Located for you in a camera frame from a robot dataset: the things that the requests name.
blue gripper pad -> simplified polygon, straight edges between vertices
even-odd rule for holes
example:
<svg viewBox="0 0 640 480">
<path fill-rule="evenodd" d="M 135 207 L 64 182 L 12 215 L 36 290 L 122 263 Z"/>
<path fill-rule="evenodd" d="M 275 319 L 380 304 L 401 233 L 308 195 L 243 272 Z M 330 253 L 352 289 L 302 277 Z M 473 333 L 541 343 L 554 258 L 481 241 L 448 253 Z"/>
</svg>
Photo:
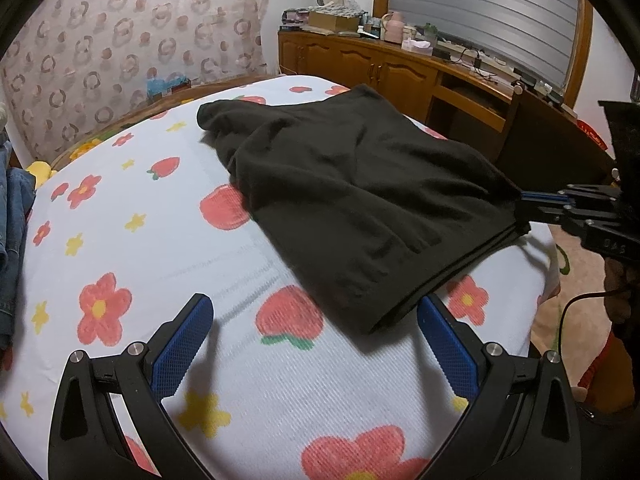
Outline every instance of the blue gripper pad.
<svg viewBox="0 0 640 480">
<path fill-rule="evenodd" d="M 213 323 L 211 300 L 207 296 L 198 294 L 192 298 L 192 301 L 196 301 L 195 306 L 153 363 L 150 387 L 158 402 L 176 393 L 193 358 L 211 330 Z"/>
<path fill-rule="evenodd" d="M 428 296 L 418 303 L 418 326 L 453 392 L 472 402 L 478 396 L 478 368 L 447 320 Z"/>
</svg>

wooden window frame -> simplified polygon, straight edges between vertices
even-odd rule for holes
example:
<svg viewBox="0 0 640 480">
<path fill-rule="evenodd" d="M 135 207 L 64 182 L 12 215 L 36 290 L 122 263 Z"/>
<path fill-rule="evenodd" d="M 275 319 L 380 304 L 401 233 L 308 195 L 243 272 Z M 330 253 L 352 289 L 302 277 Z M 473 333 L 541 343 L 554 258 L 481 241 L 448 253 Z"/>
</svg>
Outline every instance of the wooden window frame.
<svg viewBox="0 0 640 480">
<path fill-rule="evenodd" d="M 381 18 L 388 11 L 389 0 L 373 0 L 373 15 Z M 593 7 L 587 0 L 578 1 L 578 18 L 575 24 L 574 49 L 569 60 L 569 70 L 564 85 L 564 102 L 569 108 L 575 106 L 587 59 L 591 48 L 593 31 Z"/>
</svg>

black cloth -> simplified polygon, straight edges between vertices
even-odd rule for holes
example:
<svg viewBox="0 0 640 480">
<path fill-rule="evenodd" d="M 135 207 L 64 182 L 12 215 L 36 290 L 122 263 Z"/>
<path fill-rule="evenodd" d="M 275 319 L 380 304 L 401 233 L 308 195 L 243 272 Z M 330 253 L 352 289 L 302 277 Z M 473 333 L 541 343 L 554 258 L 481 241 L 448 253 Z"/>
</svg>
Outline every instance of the black cloth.
<svg viewBox="0 0 640 480">
<path fill-rule="evenodd" d="M 528 229 L 514 220 L 518 189 L 480 153 L 364 85 L 301 105 L 216 101 L 198 124 L 305 290 L 360 333 Z"/>
</svg>

bed sheet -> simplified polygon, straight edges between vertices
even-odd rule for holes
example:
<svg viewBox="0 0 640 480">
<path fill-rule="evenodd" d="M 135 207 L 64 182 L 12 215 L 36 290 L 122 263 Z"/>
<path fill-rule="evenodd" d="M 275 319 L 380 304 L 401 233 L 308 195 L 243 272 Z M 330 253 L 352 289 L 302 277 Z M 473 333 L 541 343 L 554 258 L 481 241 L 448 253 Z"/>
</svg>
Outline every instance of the bed sheet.
<svg viewBox="0 0 640 480">
<path fill-rule="evenodd" d="M 212 100 L 296 104 L 345 90 L 283 76 L 220 92 L 137 124 L 38 190 L 0 417 L 43 478 L 68 355 L 147 340 L 195 292 L 212 299 L 214 325 L 163 403 L 217 480 L 410 480 L 433 456 L 466 401 L 415 314 L 356 341 L 338 332 L 242 209 L 196 123 Z M 536 308 L 558 284 L 555 254 L 548 228 L 534 224 L 438 294 L 481 339 L 525 355 Z M 138 463 L 152 470 L 114 402 Z"/>
</svg>

cardboard box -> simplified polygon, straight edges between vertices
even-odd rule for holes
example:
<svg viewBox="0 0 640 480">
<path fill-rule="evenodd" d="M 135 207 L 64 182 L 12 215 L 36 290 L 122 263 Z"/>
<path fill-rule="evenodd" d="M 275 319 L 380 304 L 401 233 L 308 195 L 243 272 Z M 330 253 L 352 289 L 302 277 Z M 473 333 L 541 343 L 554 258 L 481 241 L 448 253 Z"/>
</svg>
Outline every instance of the cardboard box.
<svg viewBox="0 0 640 480">
<path fill-rule="evenodd" d="M 358 30 L 359 23 L 360 18 L 358 16 L 345 18 L 343 16 L 323 14 L 322 12 L 316 12 L 315 10 L 312 10 L 309 13 L 308 21 L 308 24 L 311 27 L 325 28 L 334 32 L 340 32 L 342 30 L 351 30 L 356 32 Z"/>
</svg>

